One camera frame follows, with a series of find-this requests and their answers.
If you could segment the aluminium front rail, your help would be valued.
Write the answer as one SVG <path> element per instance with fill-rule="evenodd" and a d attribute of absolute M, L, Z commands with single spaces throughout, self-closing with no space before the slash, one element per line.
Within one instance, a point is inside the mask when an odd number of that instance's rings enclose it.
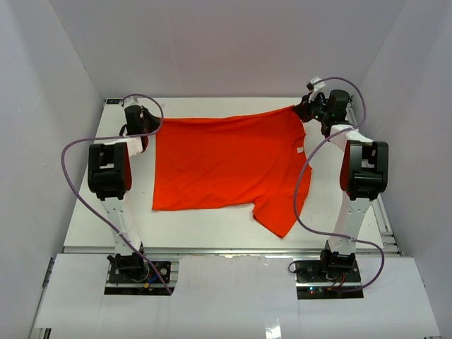
<path fill-rule="evenodd" d="M 93 246 L 65 246 L 65 254 L 113 254 L 113 248 Z M 258 256 L 318 256 L 320 249 L 157 249 L 145 248 L 150 255 L 258 255 Z"/>

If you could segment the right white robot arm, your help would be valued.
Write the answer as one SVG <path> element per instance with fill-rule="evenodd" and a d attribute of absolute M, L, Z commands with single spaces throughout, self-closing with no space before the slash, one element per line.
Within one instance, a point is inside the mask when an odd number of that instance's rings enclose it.
<path fill-rule="evenodd" d="M 359 283 L 358 234 L 372 202 L 387 187 L 388 144 L 368 139 L 352 126 L 347 120 L 349 100 L 344 90 L 332 90 L 330 95 L 310 92 L 293 108 L 301 121 L 318 121 L 326 141 L 343 151 L 338 219 L 318 260 L 293 263 L 301 283 L 332 283 L 335 287 L 346 281 Z"/>

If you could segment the left blue table label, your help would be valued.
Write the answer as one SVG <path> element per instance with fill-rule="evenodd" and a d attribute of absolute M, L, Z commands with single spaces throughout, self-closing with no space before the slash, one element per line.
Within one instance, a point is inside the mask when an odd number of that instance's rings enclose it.
<path fill-rule="evenodd" d="M 122 105 L 123 102 L 124 101 L 119 98 L 109 98 L 109 99 L 106 99 L 105 104 L 106 105 Z"/>

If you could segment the orange t-shirt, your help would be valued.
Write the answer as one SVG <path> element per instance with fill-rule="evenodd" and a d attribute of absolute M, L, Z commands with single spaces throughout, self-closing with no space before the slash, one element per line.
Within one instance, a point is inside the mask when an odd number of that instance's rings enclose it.
<path fill-rule="evenodd" d="M 292 106 L 224 118 L 166 118 L 155 140 L 153 210 L 253 204 L 285 237 L 309 195 L 306 132 Z"/>

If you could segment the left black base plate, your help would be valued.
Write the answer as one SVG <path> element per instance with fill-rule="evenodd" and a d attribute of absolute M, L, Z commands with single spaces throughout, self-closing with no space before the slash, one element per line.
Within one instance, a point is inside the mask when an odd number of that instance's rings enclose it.
<path fill-rule="evenodd" d="M 109 255 L 105 295 L 169 296 L 152 266 L 140 256 Z"/>

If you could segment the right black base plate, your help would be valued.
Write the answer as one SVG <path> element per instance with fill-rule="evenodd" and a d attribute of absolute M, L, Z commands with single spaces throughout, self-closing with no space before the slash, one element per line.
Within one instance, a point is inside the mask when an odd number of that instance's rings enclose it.
<path fill-rule="evenodd" d="M 320 260 L 297 260 L 289 264 L 295 275 L 298 300 L 362 299 L 361 275 L 355 263 L 348 272 L 323 272 Z"/>

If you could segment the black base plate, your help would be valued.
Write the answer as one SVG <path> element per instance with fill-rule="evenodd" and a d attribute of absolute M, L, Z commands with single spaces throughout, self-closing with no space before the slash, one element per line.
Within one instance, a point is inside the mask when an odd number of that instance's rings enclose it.
<path fill-rule="evenodd" d="M 169 296 L 152 266 L 140 256 L 109 255 L 105 295 Z"/>
<path fill-rule="evenodd" d="M 320 260 L 297 260 L 289 264 L 295 275 L 298 300 L 362 299 L 361 275 L 355 263 L 348 272 L 323 272 Z"/>

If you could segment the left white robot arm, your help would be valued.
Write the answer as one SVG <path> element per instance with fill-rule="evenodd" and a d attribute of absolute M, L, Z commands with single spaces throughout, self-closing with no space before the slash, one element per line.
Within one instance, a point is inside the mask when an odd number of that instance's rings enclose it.
<path fill-rule="evenodd" d="M 145 280 L 149 264 L 141 257 L 142 241 L 126 211 L 126 194 L 132 187 L 130 158 L 148 147 L 148 133 L 160 127 L 160 119 L 144 106 L 124 107 L 127 132 L 124 140 L 96 143 L 89 147 L 88 187 L 100 200 L 108 221 L 113 224 L 114 255 L 109 257 L 120 274 L 135 282 Z"/>

